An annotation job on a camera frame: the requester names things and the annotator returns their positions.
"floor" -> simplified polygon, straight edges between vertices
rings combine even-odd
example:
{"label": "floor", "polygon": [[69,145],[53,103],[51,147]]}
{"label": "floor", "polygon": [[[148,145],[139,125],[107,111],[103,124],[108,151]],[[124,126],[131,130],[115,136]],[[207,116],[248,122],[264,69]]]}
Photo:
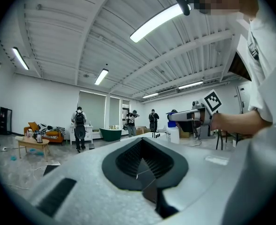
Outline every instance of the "floor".
{"label": "floor", "polygon": [[[95,140],[95,149],[106,146],[115,142],[106,142],[103,140]],[[188,139],[180,139],[180,143],[185,146],[199,146],[200,148],[215,149],[217,138],[207,140],[195,140],[193,137]],[[28,148],[26,154],[25,149],[21,149],[21,159],[18,155],[18,145],[15,140],[15,135],[0,135],[0,181],[3,186],[14,190],[19,195],[27,198],[29,191],[42,178],[46,165],[56,163],[63,164],[69,158],[78,154],[76,145],[64,141],[63,146],[60,144],[51,144],[50,151],[55,156],[48,156],[48,163],[44,159],[43,153],[39,150],[32,150]],[[1,151],[3,147],[7,147],[7,151]],[[223,144],[224,150],[232,150],[232,139],[228,138],[228,142]]]}

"cardboard box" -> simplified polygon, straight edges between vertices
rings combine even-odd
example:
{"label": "cardboard box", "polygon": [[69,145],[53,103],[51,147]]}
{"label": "cardboard box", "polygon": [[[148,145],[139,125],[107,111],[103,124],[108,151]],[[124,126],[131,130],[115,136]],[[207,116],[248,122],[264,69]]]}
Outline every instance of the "cardboard box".
{"label": "cardboard box", "polygon": [[139,126],[139,127],[136,127],[136,135],[142,135],[144,133],[149,133],[151,130],[147,127],[142,127],[142,126]]}
{"label": "cardboard box", "polygon": [[136,127],[136,135],[142,135],[143,134],[143,127]]}
{"label": "cardboard box", "polygon": [[180,129],[180,138],[189,138],[190,133],[184,132],[182,129]]}

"person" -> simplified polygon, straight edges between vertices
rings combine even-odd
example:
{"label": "person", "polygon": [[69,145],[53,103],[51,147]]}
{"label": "person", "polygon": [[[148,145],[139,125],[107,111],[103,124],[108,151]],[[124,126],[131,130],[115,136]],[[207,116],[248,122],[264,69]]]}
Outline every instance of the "person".
{"label": "person", "polygon": [[83,151],[85,151],[86,147],[85,147],[85,139],[81,139],[81,147],[80,147],[80,140],[77,136],[76,133],[76,127],[77,127],[77,121],[76,121],[76,116],[80,116],[82,115],[84,117],[84,123],[86,123],[87,121],[87,117],[86,114],[82,111],[81,107],[77,107],[77,110],[75,112],[73,112],[72,116],[71,116],[71,122],[73,122],[73,129],[74,129],[74,136],[76,138],[76,145],[77,145],[77,151],[80,152],[80,149],[82,148]]}
{"label": "person", "polygon": [[153,122],[155,124],[154,132],[157,132],[159,115],[157,113],[155,113],[154,109],[152,109],[152,112],[148,115],[148,119],[149,119],[150,123]]}
{"label": "person", "polygon": [[250,112],[237,115],[215,113],[211,130],[254,135],[273,122],[258,88],[276,68],[276,16],[264,0],[199,0],[199,3],[210,10],[210,14],[239,11],[250,19],[246,47],[248,63],[245,64],[252,80]]}
{"label": "person", "polygon": [[135,118],[140,117],[136,110],[127,114],[126,126],[128,128],[129,137],[136,136]]}

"black backpack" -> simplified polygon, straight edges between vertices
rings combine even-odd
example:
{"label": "black backpack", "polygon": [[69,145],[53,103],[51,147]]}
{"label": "black backpack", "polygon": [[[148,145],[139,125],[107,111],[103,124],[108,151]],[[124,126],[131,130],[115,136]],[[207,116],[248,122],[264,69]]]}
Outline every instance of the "black backpack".
{"label": "black backpack", "polygon": [[151,113],[150,114],[150,117],[149,117],[149,122],[155,122],[155,117],[154,117],[154,113]]}
{"label": "black backpack", "polygon": [[75,122],[77,126],[81,126],[85,124],[85,117],[82,112],[76,111]]}

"window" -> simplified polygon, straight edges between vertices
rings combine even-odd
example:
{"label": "window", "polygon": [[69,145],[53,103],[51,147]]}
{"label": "window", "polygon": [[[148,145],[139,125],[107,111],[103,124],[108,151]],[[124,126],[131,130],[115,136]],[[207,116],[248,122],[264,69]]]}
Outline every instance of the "window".
{"label": "window", "polygon": [[77,106],[82,107],[94,130],[105,126],[105,103],[106,96],[80,91]]}
{"label": "window", "polygon": [[130,111],[130,101],[123,100],[123,107],[122,107],[122,113],[123,113],[123,124],[126,122],[126,117],[128,112]]}
{"label": "window", "polygon": [[119,103],[120,99],[114,97],[110,98],[110,126],[119,126]]}

